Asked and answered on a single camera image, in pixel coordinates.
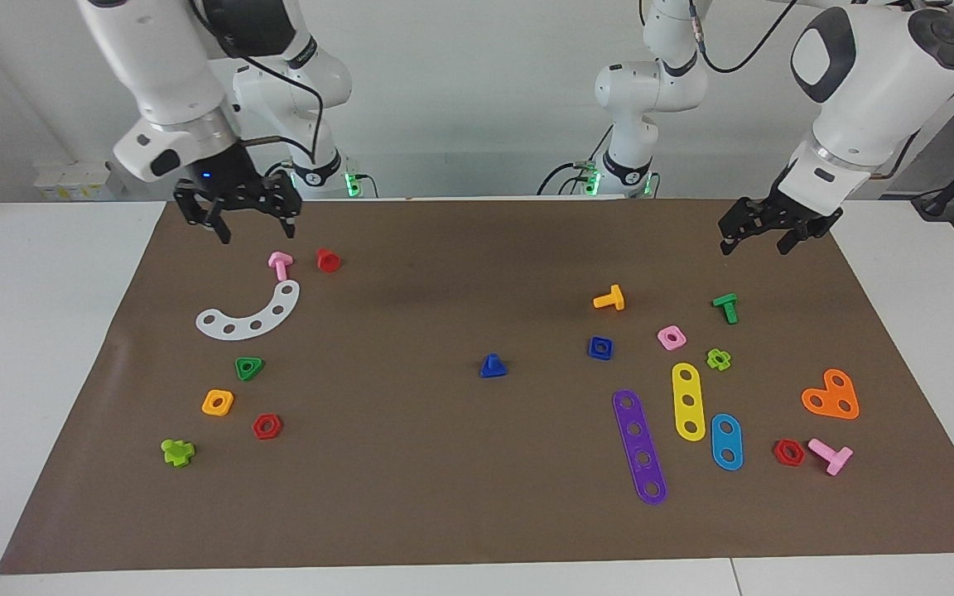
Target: purple strip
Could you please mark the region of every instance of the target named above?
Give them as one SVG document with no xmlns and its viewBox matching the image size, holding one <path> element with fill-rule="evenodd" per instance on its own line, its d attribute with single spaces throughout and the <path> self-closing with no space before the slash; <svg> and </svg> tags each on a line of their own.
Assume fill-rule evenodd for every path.
<svg viewBox="0 0 954 596">
<path fill-rule="evenodd" d="M 643 414 L 643 403 L 635 392 L 621 389 L 613 395 L 613 410 L 632 480 L 635 480 L 635 493 L 647 505 L 658 505 L 665 501 L 669 491 L 658 462 L 658 451 L 654 449 L 654 438 L 647 427 L 647 417 Z"/>
</svg>

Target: plastic toy part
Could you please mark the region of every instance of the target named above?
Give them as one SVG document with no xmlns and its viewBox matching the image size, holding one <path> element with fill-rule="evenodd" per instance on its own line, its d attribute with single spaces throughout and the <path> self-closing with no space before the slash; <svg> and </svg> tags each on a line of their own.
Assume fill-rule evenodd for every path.
<svg viewBox="0 0 954 596">
<path fill-rule="evenodd" d="M 613 306 L 617 310 L 624 310 L 624 294 L 620 291 L 620 286 L 614 283 L 609 287 L 609 294 L 599 296 L 593 301 L 596 309 L 604 309 L 606 306 Z"/>
<path fill-rule="evenodd" d="M 776 442 L 773 452 L 780 464 L 790 465 L 791 468 L 805 463 L 805 450 L 793 439 L 780 439 Z"/>
<path fill-rule="evenodd" d="M 292 257 L 289 254 L 284 252 L 272 252 L 272 255 L 267 260 L 267 266 L 275 269 L 275 276 L 281 281 L 289 279 L 289 276 L 285 272 L 285 268 L 289 267 L 292 264 Z"/>
<path fill-rule="evenodd" d="M 241 342 L 275 329 L 286 320 L 300 298 L 300 284 L 287 279 L 275 286 L 272 301 L 257 314 L 249 317 L 228 317 L 219 309 L 208 309 L 197 315 L 197 329 L 212 339 L 223 342 Z"/>
<path fill-rule="evenodd" d="M 671 352 L 684 347 L 687 343 L 687 337 L 682 334 L 682 331 L 679 331 L 676 325 L 671 325 L 671 327 L 658 331 L 658 342 L 662 343 L 662 346 L 665 346 L 665 349 Z"/>
<path fill-rule="evenodd" d="M 860 415 L 860 401 L 848 374 L 836 368 L 822 374 L 826 389 L 806 389 L 802 393 L 805 410 L 819 416 L 855 420 Z"/>
<path fill-rule="evenodd" d="M 507 365 L 499 358 L 499 354 L 484 356 L 484 366 L 480 367 L 481 378 L 506 377 Z"/>
<path fill-rule="evenodd" d="M 333 250 L 321 248 L 315 251 L 315 264 L 318 265 L 319 271 L 332 274 L 341 268 L 341 257 L 334 254 Z"/>
<path fill-rule="evenodd" d="M 613 395 L 613 410 L 620 440 L 624 442 L 624 455 L 628 456 L 632 471 L 635 494 L 647 505 L 658 505 L 665 501 L 669 490 L 658 461 L 658 450 L 654 449 L 654 438 L 647 427 L 647 417 L 643 414 L 643 403 L 635 393 L 621 389 Z"/>
<path fill-rule="evenodd" d="M 709 358 L 705 362 L 713 370 L 719 370 L 722 373 L 731 367 L 731 355 L 726 351 L 712 348 L 709 350 L 708 356 Z"/>
<path fill-rule="evenodd" d="M 164 464 L 171 464 L 176 468 L 184 468 L 189 465 L 190 457 L 193 457 L 196 452 L 193 444 L 171 439 L 164 439 L 160 444 L 160 450 L 164 452 Z"/>
<path fill-rule="evenodd" d="M 600 361 L 607 361 L 613 357 L 613 340 L 598 335 L 591 337 L 590 343 L 587 344 L 587 355 Z"/>
<path fill-rule="evenodd" d="M 713 306 L 720 306 L 724 309 L 724 316 L 727 317 L 727 324 L 737 324 L 739 321 L 738 313 L 735 312 L 735 302 L 739 297 L 735 294 L 724 294 L 720 298 L 712 301 Z"/>
<path fill-rule="evenodd" d="M 672 402 L 677 433 L 688 441 L 705 438 L 705 407 L 701 404 L 701 377 L 691 363 L 672 367 Z"/>
<path fill-rule="evenodd" d="M 224 392 L 223 389 L 212 389 L 205 396 L 201 411 L 209 416 L 226 416 L 232 405 L 234 405 L 234 393 Z"/>
<path fill-rule="evenodd" d="M 845 467 L 845 462 L 852 457 L 852 449 L 841 448 L 841 450 L 833 450 L 819 439 L 809 441 L 809 449 L 826 460 L 826 472 L 831 476 L 836 476 L 837 473 L 841 471 L 841 468 Z"/>
<path fill-rule="evenodd" d="M 745 462 L 742 450 L 742 426 L 730 414 L 712 416 L 712 460 L 728 472 L 737 471 Z"/>
<path fill-rule="evenodd" d="M 273 439 L 282 431 L 282 419 L 277 414 L 261 414 L 253 423 L 253 434 L 261 441 Z"/>
<path fill-rule="evenodd" d="M 252 381 L 263 369 L 262 358 L 238 358 L 234 361 L 234 372 L 238 374 L 239 381 Z"/>
</svg>

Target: white curved piece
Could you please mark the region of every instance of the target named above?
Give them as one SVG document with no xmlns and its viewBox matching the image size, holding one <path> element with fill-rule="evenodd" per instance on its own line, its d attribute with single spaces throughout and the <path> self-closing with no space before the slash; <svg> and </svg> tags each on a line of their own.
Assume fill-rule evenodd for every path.
<svg viewBox="0 0 954 596">
<path fill-rule="evenodd" d="M 257 314 L 249 317 L 234 318 L 223 314 L 220 309 L 208 309 L 197 315 L 197 329 L 212 339 L 224 342 L 241 342 L 253 339 L 275 329 L 285 320 L 296 301 L 300 299 L 300 284 L 287 279 L 275 286 L 272 301 Z"/>
</svg>

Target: white table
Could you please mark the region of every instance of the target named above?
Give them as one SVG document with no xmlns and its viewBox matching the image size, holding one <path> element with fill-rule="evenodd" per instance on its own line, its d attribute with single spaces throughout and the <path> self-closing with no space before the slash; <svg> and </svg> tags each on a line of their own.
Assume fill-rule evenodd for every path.
<svg viewBox="0 0 954 596">
<path fill-rule="evenodd" d="M 0 204 L 0 557 L 163 208 Z M 834 237 L 954 441 L 954 231 L 852 201 Z M 0 594 L 72 593 L 940 595 L 954 555 L 0 577 Z"/>
</svg>

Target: pink bolt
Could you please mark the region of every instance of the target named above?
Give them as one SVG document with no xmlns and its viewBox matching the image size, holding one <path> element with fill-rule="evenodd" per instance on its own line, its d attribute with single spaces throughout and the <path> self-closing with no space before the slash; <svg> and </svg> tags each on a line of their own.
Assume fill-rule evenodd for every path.
<svg viewBox="0 0 954 596">
<path fill-rule="evenodd" d="M 272 252 L 272 257 L 267 260 L 267 266 L 275 269 L 275 275 L 279 278 L 279 281 L 288 279 L 287 274 L 285 274 L 285 268 L 291 264 L 292 257 L 284 252 Z"/>
<path fill-rule="evenodd" d="M 845 467 L 845 462 L 852 457 L 852 449 L 841 448 L 841 450 L 830 449 L 830 446 L 819 439 L 809 441 L 809 449 L 814 450 L 815 454 L 826 460 L 826 472 L 831 476 L 836 476 L 841 468 Z"/>
</svg>

